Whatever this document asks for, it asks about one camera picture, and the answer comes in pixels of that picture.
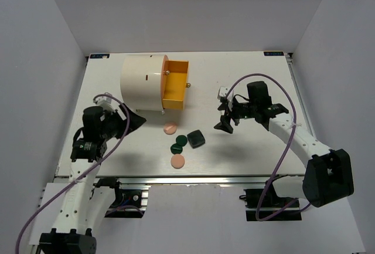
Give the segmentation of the pink puff with strap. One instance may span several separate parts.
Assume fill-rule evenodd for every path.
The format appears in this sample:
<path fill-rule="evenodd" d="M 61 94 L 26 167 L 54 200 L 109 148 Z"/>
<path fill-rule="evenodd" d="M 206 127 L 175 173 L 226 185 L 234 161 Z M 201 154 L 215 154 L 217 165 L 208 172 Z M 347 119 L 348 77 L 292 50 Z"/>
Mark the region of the pink puff with strap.
<path fill-rule="evenodd" d="M 177 130 L 177 124 L 175 122 L 167 122 L 164 124 L 163 132 L 167 135 L 175 134 Z"/>

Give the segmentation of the dark green puff with label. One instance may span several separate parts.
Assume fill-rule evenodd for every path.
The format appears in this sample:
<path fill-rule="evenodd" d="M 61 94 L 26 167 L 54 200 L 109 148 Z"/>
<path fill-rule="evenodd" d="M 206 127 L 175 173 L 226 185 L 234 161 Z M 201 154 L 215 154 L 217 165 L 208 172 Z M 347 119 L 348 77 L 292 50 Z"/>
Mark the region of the dark green puff with label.
<path fill-rule="evenodd" d="M 170 147 L 170 151 L 173 155 L 175 154 L 181 154 L 183 151 L 183 147 L 177 143 L 174 143 Z"/>

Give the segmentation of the yellow drawer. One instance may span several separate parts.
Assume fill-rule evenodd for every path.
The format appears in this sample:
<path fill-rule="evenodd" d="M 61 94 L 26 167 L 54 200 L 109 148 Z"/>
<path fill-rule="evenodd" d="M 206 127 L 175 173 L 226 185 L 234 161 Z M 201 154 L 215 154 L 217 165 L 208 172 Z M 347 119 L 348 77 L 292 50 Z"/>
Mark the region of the yellow drawer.
<path fill-rule="evenodd" d="M 183 110 L 188 84 L 189 62 L 167 60 L 164 64 L 162 105 L 165 109 Z"/>

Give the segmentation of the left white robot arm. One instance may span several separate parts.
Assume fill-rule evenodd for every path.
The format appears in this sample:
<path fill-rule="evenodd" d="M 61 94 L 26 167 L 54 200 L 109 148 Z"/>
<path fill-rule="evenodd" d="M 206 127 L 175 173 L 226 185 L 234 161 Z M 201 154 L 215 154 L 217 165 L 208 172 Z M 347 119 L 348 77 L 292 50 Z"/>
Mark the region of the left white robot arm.
<path fill-rule="evenodd" d="M 95 253 L 94 231 L 110 206 L 119 206 L 124 192 L 116 178 L 96 180 L 113 138 L 122 141 L 142 126 L 146 119 L 132 112 L 124 103 L 118 110 L 106 101 L 83 111 L 83 126 L 71 146 L 69 184 L 50 232 L 42 233 L 39 247 L 43 253 Z"/>

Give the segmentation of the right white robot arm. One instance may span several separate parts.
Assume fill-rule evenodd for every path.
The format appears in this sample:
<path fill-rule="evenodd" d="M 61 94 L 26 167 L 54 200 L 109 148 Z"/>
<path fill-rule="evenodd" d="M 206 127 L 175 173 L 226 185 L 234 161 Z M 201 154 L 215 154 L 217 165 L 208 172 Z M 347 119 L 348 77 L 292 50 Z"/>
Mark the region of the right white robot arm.
<path fill-rule="evenodd" d="M 306 129 L 297 125 L 288 109 L 274 104 L 264 81 L 247 85 L 248 97 L 242 103 L 226 87 L 219 88 L 218 110 L 223 114 L 216 130 L 233 133 L 231 122 L 253 119 L 283 141 L 306 168 L 303 176 L 275 176 L 266 182 L 265 201 L 278 206 L 286 198 L 302 198 L 314 207 L 321 207 L 354 193 L 349 154 L 334 150 L 318 141 Z"/>

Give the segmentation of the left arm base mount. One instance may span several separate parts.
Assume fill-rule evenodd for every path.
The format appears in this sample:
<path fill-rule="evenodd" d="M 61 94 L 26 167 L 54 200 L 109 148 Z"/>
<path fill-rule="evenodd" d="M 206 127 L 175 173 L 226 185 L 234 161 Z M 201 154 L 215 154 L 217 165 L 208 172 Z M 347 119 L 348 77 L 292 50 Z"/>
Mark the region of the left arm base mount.
<path fill-rule="evenodd" d="M 142 204 L 143 190 L 128 188 L 119 178 L 100 178 L 94 184 L 96 188 L 109 187 L 115 196 L 114 202 L 105 213 L 106 218 L 142 218 L 145 205 Z"/>

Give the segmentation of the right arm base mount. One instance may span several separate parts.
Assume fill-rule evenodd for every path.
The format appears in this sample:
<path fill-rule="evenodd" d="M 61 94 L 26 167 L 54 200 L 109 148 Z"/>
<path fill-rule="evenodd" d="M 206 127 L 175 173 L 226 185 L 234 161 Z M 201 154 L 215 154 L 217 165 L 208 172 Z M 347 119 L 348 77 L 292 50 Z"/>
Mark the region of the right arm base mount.
<path fill-rule="evenodd" d="M 262 189 L 245 189 L 244 194 L 240 195 L 239 200 L 243 201 L 246 207 L 246 220 L 255 222 L 255 212 L 262 193 Z M 262 202 L 259 216 L 260 218 L 270 216 L 282 207 L 292 202 L 292 198 L 280 198 L 276 195 L 267 194 Z M 299 202 L 294 202 L 286 210 L 271 218 L 270 221 L 301 221 L 302 216 Z"/>

